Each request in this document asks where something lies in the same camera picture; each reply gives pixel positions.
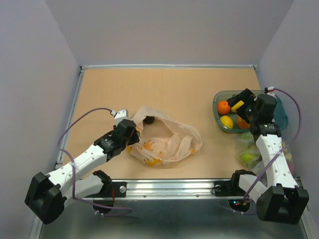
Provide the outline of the small toy pineapple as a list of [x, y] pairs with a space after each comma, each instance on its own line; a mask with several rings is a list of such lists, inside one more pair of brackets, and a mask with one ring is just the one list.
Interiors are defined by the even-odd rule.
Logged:
[[250, 128], [250, 124], [245, 122], [240, 116], [237, 117], [236, 123], [240, 129], [249, 129]]

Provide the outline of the orange printed plastic bag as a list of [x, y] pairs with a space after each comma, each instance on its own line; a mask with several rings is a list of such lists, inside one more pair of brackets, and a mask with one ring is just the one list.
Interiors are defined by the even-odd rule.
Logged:
[[[146, 116], [155, 117], [143, 124]], [[127, 146], [130, 155], [143, 164], [155, 167], [183, 160], [199, 151], [202, 139], [198, 130], [150, 107], [140, 108], [132, 117], [139, 132], [138, 143]]]

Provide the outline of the dark red fruit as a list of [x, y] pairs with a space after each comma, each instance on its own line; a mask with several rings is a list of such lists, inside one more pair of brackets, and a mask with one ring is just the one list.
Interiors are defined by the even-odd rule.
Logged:
[[143, 120], [143, 124], [152, 124], [155, 121], [155, 117], [153, 116], [146, 116]]

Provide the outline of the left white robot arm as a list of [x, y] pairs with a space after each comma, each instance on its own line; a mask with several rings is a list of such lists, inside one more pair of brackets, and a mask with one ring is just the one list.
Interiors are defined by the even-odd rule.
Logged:
[[45, 224], [55, 221], [63, 212], [66, 202], [77, 200], [75, 186], [85, 174], [118, 156], [128, 145], [139, 142], [139, 133], [132, 120], [120, 121], [114, 129], [100, 137], [68, 164], [46, 175], [33, 176], [25, 204]]

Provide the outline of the orange mandarin fruit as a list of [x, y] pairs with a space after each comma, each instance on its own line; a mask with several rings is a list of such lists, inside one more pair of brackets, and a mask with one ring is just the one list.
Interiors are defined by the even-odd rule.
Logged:
[[216, 107], [217, 107], [217, 112], [220, 115], [227, 115], [228, 113], [231, 112], [231, 107], [229, 106], [229, 104], [226, 100], [219, 101], [217, 103]]

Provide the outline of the yellow banana fruit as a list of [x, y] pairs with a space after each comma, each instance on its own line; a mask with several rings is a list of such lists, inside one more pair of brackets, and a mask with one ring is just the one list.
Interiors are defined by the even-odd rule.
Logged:
[[231, 112], [232, 113], [237, 113], [237, 110], [244, 105], [243, 101], [239, 101], [238, 103], [236, 103], [232, 108], [231, 108]]

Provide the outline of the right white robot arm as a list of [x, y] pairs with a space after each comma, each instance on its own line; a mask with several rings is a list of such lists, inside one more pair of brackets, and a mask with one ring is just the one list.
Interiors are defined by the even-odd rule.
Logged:
[[245, 203], [254, 202], [260, 220], [296, 225], [307, 206], [309, 194], [298, 186], [284, 155], [288, 146], [282, 145], [281, 130], [274, 121], [276, 90], [268, 87], [256, 96], [245, 89], [227, 100], [231, 107], [243, 101], [237, 115], [250, 125], [264, 169], [259, 175], [237, 170], [224, 188], [233, 196], [243, 193]]

